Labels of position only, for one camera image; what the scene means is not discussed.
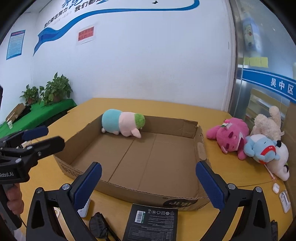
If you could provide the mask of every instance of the human hand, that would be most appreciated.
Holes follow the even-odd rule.
[[[8,199],[7,207],[15,214],[20,215],[24,211],[24,202],[22,200],[22,192],[20,190],[20,184],[15,183],[12,188],[6,191]]]

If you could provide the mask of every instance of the green plush hair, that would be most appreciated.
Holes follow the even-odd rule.
[[[135,123],[136,123],[137,129],[142,128],[145,125],[145,117],[142,114],[136,113]]]

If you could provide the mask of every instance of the potted plant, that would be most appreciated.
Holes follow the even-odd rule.
[[[48,81],[46,87],[40,86],[40,95],[44,101],[44,105],[60,102],[65,96],[70,98],[72,89],[69,84],[69,79],[61,75],[58,77],[57,73],[54,75],[52,81]]]
[[[26,86],[26,91],[22,91],[24,93],[20,96],[20,98],[25,98],[26,104],[31,105],[39,101],[38,89],[33,86],[29,88],[29,85]]]

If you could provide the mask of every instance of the white wall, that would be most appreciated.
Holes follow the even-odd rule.
[[[175,8],[194,1],[158,2],[109,0],[77,12],[72,7],[68,16],[49,27],[58,30],[75,17],[98,9]],[[40,12],[36,35],[61,11],[63,3],[52,0]],[[78,31],[93,24],[96,39],[77,45]],[[200,0],[189,11],[90,16],[62,38],[42,44],[33,57],[34,85],[45,85],[59,72],[70,79],[77,104],[92,97],[112,97],[227,109],[234,78],[233,30],[227,0]]]
[[[29,84],[32,87],[32,64],[36,42],[35,24],[38,14],[24,13],[15,22],[0,45],[0,85],[3,87],[3,98],[0,108],[0,123],[5,121],[12,109],[23,100],[21,92]],[[7,47],[12,32],[26,30],[22,55],[6,60]]]

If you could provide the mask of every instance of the blue ribbon wall decal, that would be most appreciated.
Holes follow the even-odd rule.
[[[62,27],[59,30],[54,30],[52,28],[45,28],[43,29],[39,34],[39,40],[34,48],[34,54],[37,52],[37,50],[40,48],[40,46],[49,41],[55,41],[61,37],[64,36],[65,33],[67,33],[76,23],[81,21],[84,18],[87,18],[92,15],[101,14],[101,13],[111,13],[111,12],[147,12],[147,11],[187,11],[194,9],[198,7],[200,4],[199,0],[194,0],[194,3],[187,7],[181,7],[181,8],[167,8],[167,9],[132,9],[132,8],[119,8],[119,9],[101,9],[101,10],[95,10],[92,12],[84,13],[73,20],[71,20],[69,23],[67,23],[64,27]]]

